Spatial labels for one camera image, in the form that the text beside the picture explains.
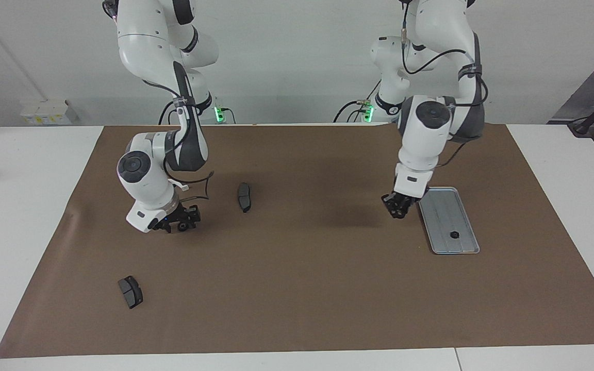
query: brown table cover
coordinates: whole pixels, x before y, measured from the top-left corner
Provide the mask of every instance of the brown table cover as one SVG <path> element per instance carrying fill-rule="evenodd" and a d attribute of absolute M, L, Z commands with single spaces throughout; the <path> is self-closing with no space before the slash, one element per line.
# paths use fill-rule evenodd
<path fill-rule="evenodd" d="M 210 160 L 178 174 L 216 171 L 203 221 L 142 234 L 115 168 L 156 130 L 104 129 L 0 357 L 594 343 L 594 278 L 503 125 L 431 182 L 458 188 L 475 256 L 434 255 L 416 208 L 403 221 L 384 209 L 392 125 L 205 127 Z M 144 294 L 133 310 L 127 275 Z"/>

